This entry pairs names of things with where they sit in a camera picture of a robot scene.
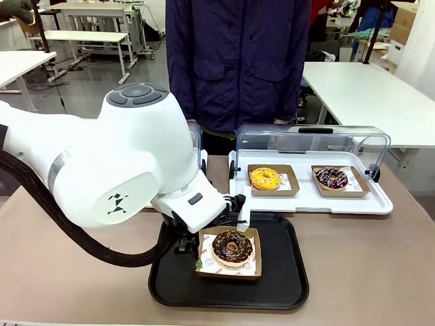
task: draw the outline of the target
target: black tray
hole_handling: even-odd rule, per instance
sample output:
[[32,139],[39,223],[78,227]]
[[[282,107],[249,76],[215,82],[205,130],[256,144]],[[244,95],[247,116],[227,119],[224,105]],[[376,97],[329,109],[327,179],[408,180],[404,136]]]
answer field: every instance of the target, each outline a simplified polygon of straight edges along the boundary
[[200,277],[190,255],[171,250],[151,267],[148,288],[153,298],[165,306],[182,307],[291,310],[301,306],[309,284],[293,225],[277,214],[251,213],[251,227],[260,235],[259,279]]

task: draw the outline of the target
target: donut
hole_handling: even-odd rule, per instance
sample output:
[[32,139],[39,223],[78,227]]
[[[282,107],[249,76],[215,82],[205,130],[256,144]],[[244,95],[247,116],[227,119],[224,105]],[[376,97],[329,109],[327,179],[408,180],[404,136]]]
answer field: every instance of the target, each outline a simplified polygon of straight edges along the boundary
[[320,187],[325,190],[339,192],[343,190],[349,182],[346,173],[337,168],[319,168],[315,170],[314,173],[320,183]]
[[236,231],[219,233],[211,246],[215,259],[229,267],[242,266],[252,254],[251,241]]
[[249,178],[251,184],[258,190],[274,190],[281,185],[281,176],[271,168],[256,168]]

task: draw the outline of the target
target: clear plastic lid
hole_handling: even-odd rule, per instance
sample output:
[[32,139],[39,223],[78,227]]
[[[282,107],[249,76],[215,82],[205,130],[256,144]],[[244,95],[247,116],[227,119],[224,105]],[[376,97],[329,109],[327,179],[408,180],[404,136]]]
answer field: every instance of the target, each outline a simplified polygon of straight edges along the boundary
[[203,148],[203,131],[196,122],[188,121],[190,136],[192,137],[193,150],[201,167],[201,149]]
[[237,130],[236,162],[281,154],[342,152],[355,155],[367,175],[377,180],[377,171],[387,153],[390,137],[371,126],[244,125]]

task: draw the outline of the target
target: yellow donut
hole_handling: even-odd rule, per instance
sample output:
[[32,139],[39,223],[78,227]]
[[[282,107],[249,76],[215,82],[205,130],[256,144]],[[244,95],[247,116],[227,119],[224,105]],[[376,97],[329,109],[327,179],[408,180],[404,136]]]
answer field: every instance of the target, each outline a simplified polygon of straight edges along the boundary
[[257,168],[251,172],[251,184],[258,190],[274,190],[281,184],[281,177],[271,168]]

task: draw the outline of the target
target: white robotic arm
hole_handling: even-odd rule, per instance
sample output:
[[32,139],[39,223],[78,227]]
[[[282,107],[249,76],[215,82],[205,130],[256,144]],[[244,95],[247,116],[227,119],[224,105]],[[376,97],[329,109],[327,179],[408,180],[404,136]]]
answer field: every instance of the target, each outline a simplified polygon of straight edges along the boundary
[[121,223],[151,200],[195,233],[226,209],[192,155],[175,97],[164,90],[118,88],[105,97],[97,120],[39,115],[0,102],[0,124],[8,127],[3,150],[35,171],[78,226]]

